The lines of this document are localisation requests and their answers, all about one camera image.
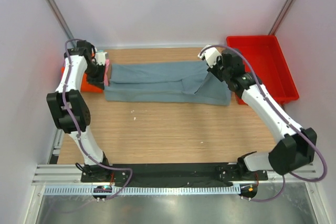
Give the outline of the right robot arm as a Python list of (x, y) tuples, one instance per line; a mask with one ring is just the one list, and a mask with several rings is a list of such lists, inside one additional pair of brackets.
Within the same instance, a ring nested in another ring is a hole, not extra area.
[(273, 170), (285, 175), (313, 162), (317, 134), (304, 129), (272, 98), (262, 81), (245, 70), (238, 52), (219, 52), (205, 48), (199, 58), (219, 81), (249, 105), (270, 130), (276, 145), (268, 153), (252, 152), (241, 156), (236, 167), (238, 177), (248, 180), (258, 170)]

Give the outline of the grey-blue t shirt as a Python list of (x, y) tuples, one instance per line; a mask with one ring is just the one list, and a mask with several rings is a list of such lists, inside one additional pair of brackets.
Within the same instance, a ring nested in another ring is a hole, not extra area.
[(107, 101), (200, 103), (228, 106), (231, 92), (202, 61), (114, 64)]

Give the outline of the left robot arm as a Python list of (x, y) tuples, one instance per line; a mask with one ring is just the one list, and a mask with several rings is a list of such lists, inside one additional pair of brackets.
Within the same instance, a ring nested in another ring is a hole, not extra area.
[(91, 114), (81, 94), (82, 81), (104, 90), (107, 82), (108, 56), (96, 51), (86, 40), (73, 39), (75, 46), (65, 48), (65, 66), (60, 84), (46, 96), (52, 119), (57, 129), (69, 135), (84, 158), (76, 163), (82, 182), (106, 182), (111, 168), (103, 150), (98, 146), (90, 128)]

